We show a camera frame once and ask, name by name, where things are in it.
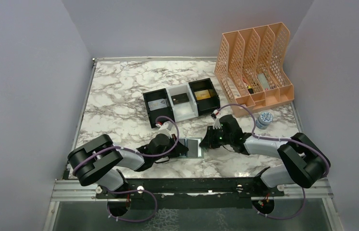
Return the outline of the green card holder wallet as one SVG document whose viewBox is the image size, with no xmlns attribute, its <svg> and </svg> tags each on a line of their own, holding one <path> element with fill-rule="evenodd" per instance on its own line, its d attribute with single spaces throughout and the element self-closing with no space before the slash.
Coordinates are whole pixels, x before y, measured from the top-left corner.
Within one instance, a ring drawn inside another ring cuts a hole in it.
<svg viewBox="0 0 359 231">
<path fill-rule="evenodd" d="M 179 142 L 188 148 L 188 151 L 179 154 L 179 158 L 203 158 L 204 150 L 199 146 L 202 138 L 183 138 Z"/>
</svg>

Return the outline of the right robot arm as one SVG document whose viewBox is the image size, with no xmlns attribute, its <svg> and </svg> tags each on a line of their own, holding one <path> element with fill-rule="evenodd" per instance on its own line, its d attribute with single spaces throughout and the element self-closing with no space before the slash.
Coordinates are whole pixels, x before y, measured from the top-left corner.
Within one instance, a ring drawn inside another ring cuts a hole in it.
<svg viewBox="0 0 359 231">
<path fill-rule="evenodd" d="M 232 115 L 217 118 L 208 126 L 201 148 L 216 149 L 229 145 L 239 154 L 266 155 L 282 160 L 282 165 L 266 167 L 253 178 L 253 191 L 260 196 L 284 184 L 310 188 L 325 177 L 331 167 L 328 158 L 303 133 L 291 138 L 271 138 L 243 132 Z"/>
</svg>

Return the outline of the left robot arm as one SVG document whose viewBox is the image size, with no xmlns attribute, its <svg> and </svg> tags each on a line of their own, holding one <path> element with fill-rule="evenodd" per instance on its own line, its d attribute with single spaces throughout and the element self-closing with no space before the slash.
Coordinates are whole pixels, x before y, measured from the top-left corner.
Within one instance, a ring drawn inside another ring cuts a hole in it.
<svg viewBox="0 0 359 231">
<path fill-rule="evenodd" d="M 129 149 L 116 145 L 109 135 L 103 134 L 71 151 L 67 159 L 81 186 L 96 183 L 119 198 L 126 193 L 127 181 L 115 167 L 142 172 L 162 158 L 177 158 L 188 150 L 174 135 L 158 134 L 149 144 Z"/>
</svg>

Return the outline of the gold card in tray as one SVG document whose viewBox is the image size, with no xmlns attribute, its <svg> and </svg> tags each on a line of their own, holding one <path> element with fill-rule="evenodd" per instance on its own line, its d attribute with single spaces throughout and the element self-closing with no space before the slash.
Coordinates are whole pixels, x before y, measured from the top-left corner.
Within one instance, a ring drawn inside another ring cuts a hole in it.
<svg viewBox="0 0 359 231">
<path fill-rule="evenodd" d="M 209 90 L 195 91 L 194 94 L 197 101 L 208 99 L 211 97 Z"/>
</svg>

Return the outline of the black card in tray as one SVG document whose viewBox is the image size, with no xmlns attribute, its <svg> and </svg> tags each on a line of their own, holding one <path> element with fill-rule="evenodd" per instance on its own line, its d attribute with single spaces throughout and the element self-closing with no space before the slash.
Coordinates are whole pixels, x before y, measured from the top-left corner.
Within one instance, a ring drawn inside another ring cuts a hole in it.
<svg viewBox="0 0 359 231">
<path fill-rule="evenodd" d="M 187 93 L 181 93 L 177 95 L 171 96 L 171 100 L 173 101 L 173 105 L 189 102 L 189 97 Z"/>
</svg>

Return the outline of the blue white tape roll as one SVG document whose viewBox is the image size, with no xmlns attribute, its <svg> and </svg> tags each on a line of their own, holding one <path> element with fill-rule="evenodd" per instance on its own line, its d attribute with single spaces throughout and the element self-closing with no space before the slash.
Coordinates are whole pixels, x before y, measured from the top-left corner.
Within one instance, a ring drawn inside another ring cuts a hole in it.
<svg viewBox="0 0 359 231">
<path fill-rule="evenodd" d="M 266 129 L 273 121 L 273 115 L 268 111 L 263 111 L 256 119 L 256 126 L 259 129 Z"/>
</svg>

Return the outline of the black tray right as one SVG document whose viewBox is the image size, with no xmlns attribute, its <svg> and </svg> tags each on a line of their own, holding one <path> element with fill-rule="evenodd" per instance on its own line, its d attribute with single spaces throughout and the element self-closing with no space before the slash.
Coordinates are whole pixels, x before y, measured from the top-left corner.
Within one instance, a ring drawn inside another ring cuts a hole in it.
<svg viewBox="0 0 359 231">
<path fill-rule="evenodd" d="M 195 98 L 199 116 L 211 114 L 221 107 L 220 97 L 210 78 L 192 81 L 188 84 Z"/>
</svg>

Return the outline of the black tray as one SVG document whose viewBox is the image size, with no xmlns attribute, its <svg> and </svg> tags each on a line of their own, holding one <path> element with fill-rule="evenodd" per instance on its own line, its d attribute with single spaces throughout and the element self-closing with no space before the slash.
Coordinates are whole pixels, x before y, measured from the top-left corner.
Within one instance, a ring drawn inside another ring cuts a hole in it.
<svg viewBox="0 0 359 231">
<path fill-rule="evenodd" d="M 199 116 L 211 114 L 221 107 L 220 97 L 210 78 L 192 81 L 188 84 L 195 98 Z"/>
<path fill-rule="evenodd" d="M 156 128 L 156 119 L 159 116 L 169 117 L 175 121 L 172 104 L 166 89 L 159 89 L 143 93 L 146 112 L 151 128 Z"/>
</svg>

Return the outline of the white tray middle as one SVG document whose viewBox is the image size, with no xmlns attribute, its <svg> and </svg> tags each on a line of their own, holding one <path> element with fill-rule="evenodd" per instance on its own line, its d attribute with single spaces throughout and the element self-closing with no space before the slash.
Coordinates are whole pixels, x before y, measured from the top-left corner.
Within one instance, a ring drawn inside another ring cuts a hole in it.
<svg viewBox="0 0 359 231">
<path fill-rule="evenodd" d="M 188 83 L 178 84 L 171 87 L 166 88 L 169 101 L 172 104 L 173 114 L 175 118 L 175 122 L 180 122 L 184 120 L 189 120 L 198 117 L 198 110 L 194 96 L 192 95 L 190 86 Z M 187 93 L 189 97 L 189 102 L 180 103 L 173 105 L 173 101 L 171 100 L 171 96 Z"/>
</svg>

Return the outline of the yellow marker in organizer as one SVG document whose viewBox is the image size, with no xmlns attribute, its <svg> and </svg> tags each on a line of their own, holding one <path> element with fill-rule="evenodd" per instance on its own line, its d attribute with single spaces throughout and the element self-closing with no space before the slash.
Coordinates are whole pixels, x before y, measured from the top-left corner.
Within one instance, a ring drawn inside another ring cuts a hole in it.
<svg viewBox="0 0 359 231">
<path fill-rule="evenodd" d="M 248 90 L 249 94 L 254 94 L 255 93 L 254 89 L 252 88 L 252 86 L 250 84 L 245 83 L 245 85 L 247 87 L 247 90 Z"/>
</svg>

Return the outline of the black tray left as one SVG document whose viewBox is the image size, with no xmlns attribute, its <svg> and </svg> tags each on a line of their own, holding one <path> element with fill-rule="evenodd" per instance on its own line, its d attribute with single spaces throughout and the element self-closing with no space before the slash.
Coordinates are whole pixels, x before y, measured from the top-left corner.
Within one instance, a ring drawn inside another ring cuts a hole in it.
<svg viewBox="0 0 359 231">
<path fill-rule="evenodd" d="M 143 93 L 146 112 L 151 128 L 156 128 L 156 119 L 159 116 L 169 117 L 175 121 L 172 104 L 166 89 L 159 89 Z"/>
</svg>

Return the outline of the grey item in organizer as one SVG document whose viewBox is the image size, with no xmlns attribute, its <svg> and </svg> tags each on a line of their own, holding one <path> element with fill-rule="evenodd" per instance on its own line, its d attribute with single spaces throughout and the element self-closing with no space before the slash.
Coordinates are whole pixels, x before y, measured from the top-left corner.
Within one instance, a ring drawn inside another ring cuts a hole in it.
<svg viewBox="0 0 359 231">
<path fill-rule="evenodd" d="M 271 87 L 269 85 L 269 82 L 266 79 L 266 76 L 264 73 L 260 73 L 257 75 L 257 78 L 264 90 L 271 90 Z"/>
</svg>

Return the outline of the orange file organizer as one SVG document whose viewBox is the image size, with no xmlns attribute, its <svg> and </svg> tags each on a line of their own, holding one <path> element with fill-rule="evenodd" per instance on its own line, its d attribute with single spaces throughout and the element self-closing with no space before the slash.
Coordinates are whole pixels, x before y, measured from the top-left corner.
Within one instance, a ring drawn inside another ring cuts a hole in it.
<svg viewBox="0 0 359 231">
<path fill-rule="evenodd" d="M 294 100 L 294 86 L 283 70 L 289 41 L 290 31 L 282 22 L 222 34 L 214 73 L 235 116 L 247 115 L 240 105 L 259 112 Z M 262 88 L 260 73 L 271 90 Z"/>
</svg>

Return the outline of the black mounting rail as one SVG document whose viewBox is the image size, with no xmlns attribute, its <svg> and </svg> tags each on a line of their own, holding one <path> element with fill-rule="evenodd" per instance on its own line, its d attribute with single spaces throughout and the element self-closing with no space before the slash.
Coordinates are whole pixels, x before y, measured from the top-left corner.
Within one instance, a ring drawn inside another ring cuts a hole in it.
<svg viewBox="0 0 359 231">
<path fill-rule="evenodd" d="M 148 192 L 159 195 L 203 194 L 203 193 L 236 193 L 241 196 L 261 197 L 283 196 L 276 187 L 267 188 L 254 177 L 241 178 L 157 178 L 125 179 L 120 175 L 103 177 L 86 182 L 101 188 L 99 199 L 140 199 Z"/>
</svg>

